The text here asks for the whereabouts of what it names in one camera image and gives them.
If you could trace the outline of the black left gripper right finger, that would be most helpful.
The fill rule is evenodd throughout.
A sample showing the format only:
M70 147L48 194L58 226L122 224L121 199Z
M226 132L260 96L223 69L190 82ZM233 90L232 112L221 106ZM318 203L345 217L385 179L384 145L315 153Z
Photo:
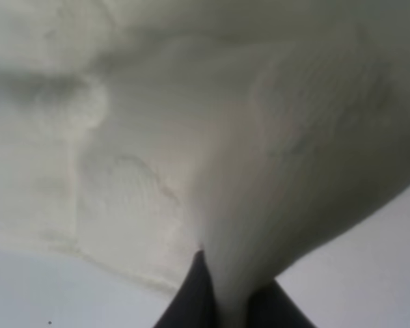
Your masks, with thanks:
M275 280L249 293L243 319L249 328L316 327Z

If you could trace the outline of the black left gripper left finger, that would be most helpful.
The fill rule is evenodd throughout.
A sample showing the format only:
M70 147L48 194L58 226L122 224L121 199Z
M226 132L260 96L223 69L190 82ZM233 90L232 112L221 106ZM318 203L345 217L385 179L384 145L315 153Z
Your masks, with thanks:
M212 279L203 251L197 252L180 289L154 325L155 328L218 328Z

